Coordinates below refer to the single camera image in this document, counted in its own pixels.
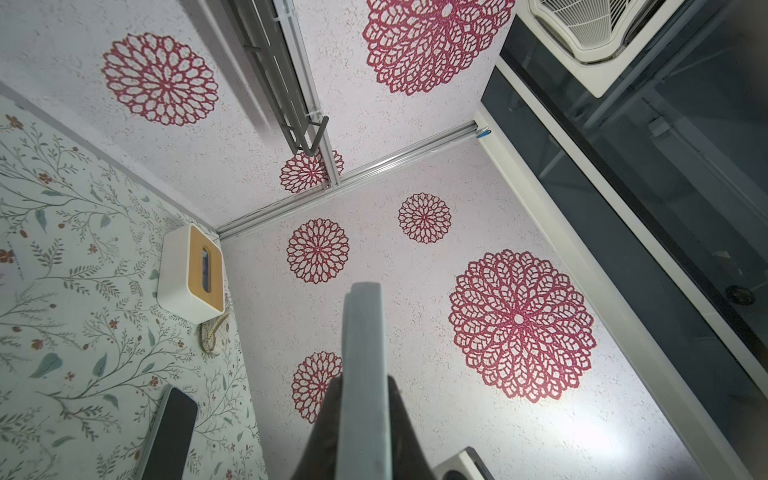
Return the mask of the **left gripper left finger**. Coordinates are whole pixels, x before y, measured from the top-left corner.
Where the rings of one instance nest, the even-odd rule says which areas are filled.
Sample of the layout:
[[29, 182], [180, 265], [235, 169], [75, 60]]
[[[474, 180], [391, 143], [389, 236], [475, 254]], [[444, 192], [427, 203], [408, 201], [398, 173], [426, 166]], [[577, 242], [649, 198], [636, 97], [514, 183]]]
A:
[[342, 384], [342, 376], [329, 383], [292, 480], [335, 478]]

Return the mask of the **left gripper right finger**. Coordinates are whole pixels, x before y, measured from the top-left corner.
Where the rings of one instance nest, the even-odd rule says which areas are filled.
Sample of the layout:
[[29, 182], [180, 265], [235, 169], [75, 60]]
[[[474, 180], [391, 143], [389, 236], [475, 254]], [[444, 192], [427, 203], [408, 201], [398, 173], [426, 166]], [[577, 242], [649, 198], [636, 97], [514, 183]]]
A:
[[392, 475], [396, 480], [434, 480], [395, 379], [387, 377]]

